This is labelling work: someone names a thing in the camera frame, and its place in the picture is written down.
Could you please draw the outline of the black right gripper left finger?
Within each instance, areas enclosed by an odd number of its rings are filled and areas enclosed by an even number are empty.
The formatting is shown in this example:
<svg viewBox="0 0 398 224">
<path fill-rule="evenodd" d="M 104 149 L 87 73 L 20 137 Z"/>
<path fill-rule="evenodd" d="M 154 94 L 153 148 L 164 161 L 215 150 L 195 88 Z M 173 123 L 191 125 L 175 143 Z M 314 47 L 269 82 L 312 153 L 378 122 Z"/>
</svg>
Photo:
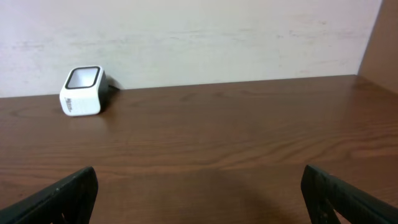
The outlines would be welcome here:
<svg viewBox="0 0 398 224">
<path fill-rule="evenodd" d="M 85 167 L 1 210 L 1 223 L 89 223 L 98 193 L 93 167 Z"/>
</svg>

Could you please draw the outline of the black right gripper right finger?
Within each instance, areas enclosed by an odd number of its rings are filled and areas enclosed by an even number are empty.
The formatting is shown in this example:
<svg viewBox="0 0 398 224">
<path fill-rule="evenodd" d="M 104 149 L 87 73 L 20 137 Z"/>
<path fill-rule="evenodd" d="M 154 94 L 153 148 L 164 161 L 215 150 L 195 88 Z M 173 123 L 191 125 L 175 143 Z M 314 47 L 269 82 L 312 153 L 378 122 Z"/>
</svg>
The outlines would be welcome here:
<svg viewBox="0 0 398 224">
<path fill-rule="evenodd" d="M 301 191 L 310 220 L 339 223 L 397 223 L 397 208 L 311 165 L 304 168 Z"/>
</svg>

